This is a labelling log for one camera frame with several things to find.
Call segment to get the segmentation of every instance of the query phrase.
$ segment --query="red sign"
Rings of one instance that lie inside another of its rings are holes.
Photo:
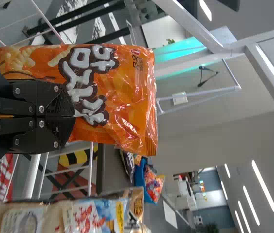
[[[132,52],[133,54],[135,55],[140,55],[140,51],[139,50],[136,50],[136,49],[131,49],[130,52]]]
[[[13,172],[13,154],[5,154],[0,162],[0,201],[4,200],[10,178]],[[12,184],[8,190],[6,200],[12,199]]]

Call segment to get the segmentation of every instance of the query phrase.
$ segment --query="white lettering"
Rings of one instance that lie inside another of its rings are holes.
[[[72,89],[67,91],[69,96],[71,96],[72,102],[77,103],[80,101],[80,97],[89,97],[93,93],[93,87],[88,86],[87,88],[83,89]]]
[[[92,116],[84,115],[83,117],[84,117],[84,118],[86,119],[86,121],[87,121],[89,124],[91,124],[91,125],[94,124],[94,121],[96,121],[97,123],[100,123],[100,122],[102,122],[103,119],[104,119],[103,113],[94,114],[94,115],[92,115]]]
[[[91,103],[87,100],[83,100],[83,106],[85,108],[88,108],[90,110],[97,110],[98,108],[100,108],[100,106],[103,104],[103,100],[102,99],[97,99],[95,102]]]
[[[113,67],[115,66],[115,61],[100,61],[100,62],[93,62],[90,64],[91,67],[98,67],[100,71],[105,71],[106,67]]]
[[[109,60],[110,53],[112,51],[111,48],[103,48],[103,54],[99,52],[99,49],[103,48],[101,45],[94,45],[92,46],[92,51],[97,59],[101,60]]]
[[[83,58],[81,61],[78,60],[79,54],[83,54]],[[70,58],[70,64],[77,68],[87,69],[89,66],[89,55],[90,49],[86,48],[76,48],[73,49],[73,54]]]
[[[91,69],[87,69],[83,72],[83,76],[77,76],[71,67],[68,65],[68,62],[63,62],[63,70],[66,73],[66,75],[70,78],[70,82],[67,84],[66,88],[67,90],[72,90],[75,85],[78,83],[88,85],[89,83],[89,76],[92,73]]]

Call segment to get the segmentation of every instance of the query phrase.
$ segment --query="colorful candy bag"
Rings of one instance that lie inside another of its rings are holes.
[[[154,202],[158,202],[160,199],[163,184],[164,178],[161,176],[156,176],[156,171],[154,171],[149,165],[146,165],[145,187],[147,193]]]
[[[8,80],[64,83],[75,107],[70,141],[117,144],[154,156],[156,83],[152,50],[128,45],[52,45],[0,48]]]

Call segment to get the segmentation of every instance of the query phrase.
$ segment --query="white ceiling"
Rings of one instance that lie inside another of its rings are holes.
[[[208,30],[227,26],[239,40],[274,30],[274,0],[240,0],[238,12],[217,0],[204,0],[212,13],[210,22],[198,6],[198,21]]]

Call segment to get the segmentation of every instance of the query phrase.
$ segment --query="ceiling light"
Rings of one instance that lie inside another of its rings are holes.
[[[250,227],[249,227],[249,223],[248,223],[247,218],[246,218],[246,216],[244,214],[244,211],[243,211],[243,208],[242,208],[242,204],[240,203],[240,201],[238,201],[238,205],[239,205],[240,211],[242,213],[242,217],[243,217],[243,220],[245,222],[245,225],[246,225],[246,227],[248,229],[248,232],[251,233],[251,230],[250,230]]]
[[[254,170],[257,178],[258,178],[259,184],[261,185],[261,187],[262,187],[262,189],[264,191],[264,194],[265,194],[265,196],[267,198],[267,201],[268,201],[269,205],[271,206],[272,211],[274,211],[274,201],[273,201],[272,196],[270,195],[270,193],[269,193],[269,191],[268,191],[268,189],[266,187],[266,184],[265,184],[265,182],[264,182],[264,180],[262,178],[262,175],[261,175],[261,173],[258,170],[257,164],[255,163],[254,160],[252,160],[252,167],[253,167],[253,170]]]
[[[225,198],[226,198],[226,200],[228,200],[228,198],[227,198],[227,194],[226,194],[226,191],[225,191],[225,188],[224,188],[224,184],[223,184],[223,182],[222,182],[222,181],[221,181],[221,185],[222,185],[222,189],[223,189],[223,192],[224,192]]]
[[[227,164],[224,164],[224,166],[225,166],[226,173],[227,173],[228,177],[230,178],[230,173],[229,173],[229,170],[228,170]]]
[[[236,219],[237,219],[237,221],[238,221],[238,225],[239,225],[239,227],[240,227],[240,230],[241,230],[242,233],[244,233],[244,232],[243,232],[243,228],[242,228],[242,223],[240,222],[240,219],[239,219],[239,216],[238,216],[238,213],[237,213],[236,210],[235,210],[235,215],[236,215]]]
[[[206,16],[208,17],[208,19],[211,22],[212,21],[212,13],[211,13],[211,10],[209,9],[209,7],[204,2],[204,0],[199,0],[199,5],[200,5],[201,9],[203,9],[203,11],[205,12]]]
[[[251,208],[251,211],[252,211],[252,214],[253,214],[253,216],[254,216],[255,222],[257,222],[257,225],[259,226],[258,216],[257,216],[257,214],[256,214],[256,212],[255,212],[255,209],[254,209],[254,207],[253,207],[253,204],[252,204],[252,202],[251,202],[250,196],[249,196],[248,191],[247,191],[247,189],[246,189],[245,186],[243,186],[243,191],[244,191],[245,197],[247,198],[247,201],[248,201],[248,203],[249,203],[249,206],[250,206],[250,208]]]

